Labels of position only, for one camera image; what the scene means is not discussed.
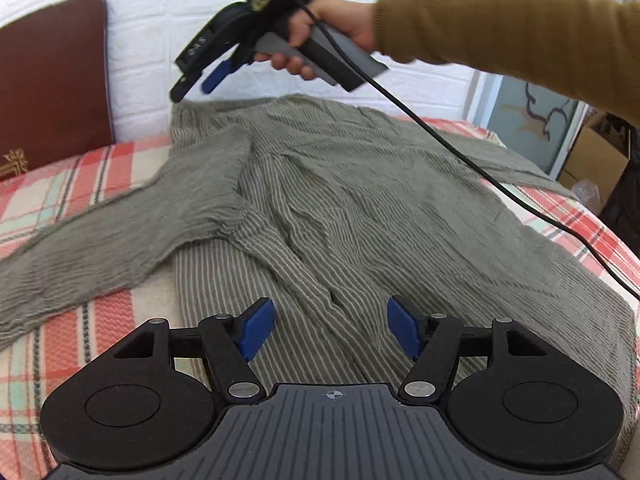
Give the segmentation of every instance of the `cardboard box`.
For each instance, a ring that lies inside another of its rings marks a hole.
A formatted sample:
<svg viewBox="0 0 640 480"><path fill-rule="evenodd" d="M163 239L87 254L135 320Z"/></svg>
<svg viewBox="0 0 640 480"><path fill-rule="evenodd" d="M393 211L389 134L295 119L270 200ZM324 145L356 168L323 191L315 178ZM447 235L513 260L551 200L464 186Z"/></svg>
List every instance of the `cardboard box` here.
<svg viewBox="0 0 640 480"><path fill-rule="evenodd" d="M583 126L571 153L562 168L558 181L571 189L581 180L589 180L598 187L599 200L585 204L594 214L600 214L625 171L630 157L629 135L621 135L612 128L605 128L602 121L606 114L600 113Z"/></svg>

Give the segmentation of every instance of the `brown sleeve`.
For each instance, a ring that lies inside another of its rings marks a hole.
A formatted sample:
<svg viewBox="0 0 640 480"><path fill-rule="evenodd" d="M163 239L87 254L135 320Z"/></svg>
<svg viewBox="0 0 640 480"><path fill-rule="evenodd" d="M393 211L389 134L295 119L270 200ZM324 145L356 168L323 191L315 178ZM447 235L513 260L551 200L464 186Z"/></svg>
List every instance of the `brown sleeve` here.
<svg viewBox="0 0 640 480"><path fill-rule="evenodd" d="M398 62L514 76L640 126L640 0L379 0L374 24Z"/></svg>

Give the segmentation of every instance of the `white brick wall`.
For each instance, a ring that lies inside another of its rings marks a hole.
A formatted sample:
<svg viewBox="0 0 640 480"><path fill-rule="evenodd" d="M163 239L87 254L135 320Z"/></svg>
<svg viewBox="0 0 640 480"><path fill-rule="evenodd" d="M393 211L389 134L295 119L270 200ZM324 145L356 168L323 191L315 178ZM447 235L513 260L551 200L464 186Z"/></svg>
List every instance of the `white brick wall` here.
<svg viewBox="0 0 640 480"><path fill-rule="evenodd" d="M0 26L62 0L0 0ZM118 140L167 130L168 91L178 77L175 56L220 8L236 0L106 0L111 113ZM461 66L390 65L380 82L418 113L460 118L473 71ZM193 89L188 98L248 98L304 92L395 112L368 87L347 94L322 81L303 82L254 64L229 77L212 97Z"/></svg>

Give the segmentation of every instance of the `plaid tablecloth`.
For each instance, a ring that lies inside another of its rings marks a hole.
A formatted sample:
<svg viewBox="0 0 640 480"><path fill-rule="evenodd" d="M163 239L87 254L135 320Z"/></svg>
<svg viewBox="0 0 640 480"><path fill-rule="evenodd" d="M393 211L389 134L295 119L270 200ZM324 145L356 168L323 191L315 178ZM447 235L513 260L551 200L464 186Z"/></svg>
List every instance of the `plaid tablecloth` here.
<svg viewBox="0 0 640 480"><path fill-rule="evenodd" d="M465 122L429 122L441 130L500 143L495 134ZM43 226L143 184L166 160L169 144L167 136L118 144L0 184L0 257ZM539 190L510 189L583 234L621 276L640 284L640 261L580 203ZM567 248L619 292L638 318L638 302L606 274L580 242L498 195L523 223ZM158 270L133 290L97 298L52 318L0 352L0 473L7 480L36 480L55 467L40 433L38 416L44 399L150 317L165 317L172 326L180 326L168 269ZM180 369L190 371L188 364Z"/></svg>

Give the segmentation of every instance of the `plastic bag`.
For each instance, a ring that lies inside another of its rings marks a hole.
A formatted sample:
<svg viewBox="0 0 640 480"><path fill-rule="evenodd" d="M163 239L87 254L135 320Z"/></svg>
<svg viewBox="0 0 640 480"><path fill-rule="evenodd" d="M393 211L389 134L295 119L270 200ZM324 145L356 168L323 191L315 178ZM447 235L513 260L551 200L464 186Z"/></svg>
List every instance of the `plastic bag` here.
<svg viewBox="0 0 640 480"><path fill-rule="evenodd" d="M576 182L571 191L578 197L578 200L589 210L594 210L600 204L600 192L598 186L591 180L583 179Z"/></svg>

